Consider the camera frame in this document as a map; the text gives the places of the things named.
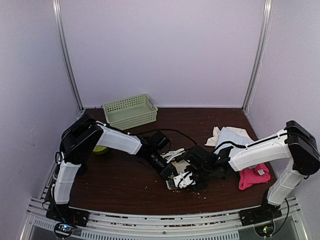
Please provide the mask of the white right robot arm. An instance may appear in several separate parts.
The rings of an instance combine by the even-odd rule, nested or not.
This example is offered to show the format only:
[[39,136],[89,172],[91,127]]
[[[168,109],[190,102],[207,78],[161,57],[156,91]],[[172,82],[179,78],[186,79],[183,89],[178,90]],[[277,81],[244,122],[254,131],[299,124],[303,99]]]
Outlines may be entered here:
[[250,180],[267,177],[263,165],[275,160],[287,159],[288,164],[279,179],[266,192],[265,203],[256,210],[259,220],[268,220],[285,198],[300,184],[302,179],[320,169],[320,153],[315,137],[296,121],[288,121],[277,133],[253,141],[243,129],[223,127],[219,133],[214,157],[227,163],[240,173],[239,188],[254,185]]

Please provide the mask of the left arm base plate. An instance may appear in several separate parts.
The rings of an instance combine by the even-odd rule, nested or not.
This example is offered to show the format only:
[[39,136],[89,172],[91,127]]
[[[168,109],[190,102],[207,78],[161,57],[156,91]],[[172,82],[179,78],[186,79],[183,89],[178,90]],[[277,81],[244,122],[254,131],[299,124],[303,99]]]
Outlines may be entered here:
[[69,204],[50,203],[46,218],[76,227],[86,227],[90,213],[86,210],[70,208]]

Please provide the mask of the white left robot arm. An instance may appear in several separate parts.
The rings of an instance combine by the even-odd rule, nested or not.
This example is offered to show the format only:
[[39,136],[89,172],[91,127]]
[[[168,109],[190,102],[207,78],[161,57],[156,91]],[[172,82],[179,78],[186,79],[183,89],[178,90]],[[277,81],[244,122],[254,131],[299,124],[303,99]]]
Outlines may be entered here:
[[72,218],[72,211],[66,207],[70,201],[71,189],[78,169],[90,157],[96,146],[107,147],[146,160],[164,179],[178,174],[176,168],[167,162],[155,145],[137,135],[110,127],[90,115],[83,115],[61,136],[59,148],[59,171],[52,193],[55,205],[52,213],[61,222]]

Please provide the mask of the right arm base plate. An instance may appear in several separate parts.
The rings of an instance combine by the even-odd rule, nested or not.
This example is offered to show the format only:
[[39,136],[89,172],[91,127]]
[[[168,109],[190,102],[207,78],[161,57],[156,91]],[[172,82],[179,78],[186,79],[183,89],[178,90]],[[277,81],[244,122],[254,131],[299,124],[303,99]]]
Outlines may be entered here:
[[279,206],[271,204],[262,204],[258,207],[253,207],[239,211],[239,218],[242,226],[255,225],[263,222],[272,221],[275,218],[282,216]]

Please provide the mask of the pale green plastic basket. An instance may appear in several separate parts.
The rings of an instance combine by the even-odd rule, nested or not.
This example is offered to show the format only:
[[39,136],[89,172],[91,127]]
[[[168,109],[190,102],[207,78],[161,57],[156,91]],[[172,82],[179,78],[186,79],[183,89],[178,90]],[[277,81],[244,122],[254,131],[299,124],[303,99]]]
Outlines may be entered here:
[[105,103],[103,111],[106,122],[119,130],[127,130],[157,120],[158,107],[148,94]]

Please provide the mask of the green patterned towel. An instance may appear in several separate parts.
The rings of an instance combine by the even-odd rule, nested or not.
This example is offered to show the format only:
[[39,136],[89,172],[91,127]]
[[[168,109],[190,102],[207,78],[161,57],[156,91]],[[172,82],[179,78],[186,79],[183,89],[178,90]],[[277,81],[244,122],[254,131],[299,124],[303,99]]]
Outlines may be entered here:
[[192,174],[187,168],[189,164],[184,160],[171,163],[175,167],[177,175],[170,178],[169,180],[166,180],[167,188],[170,191],[187,188],[192,183],[192,180],[190,179]]

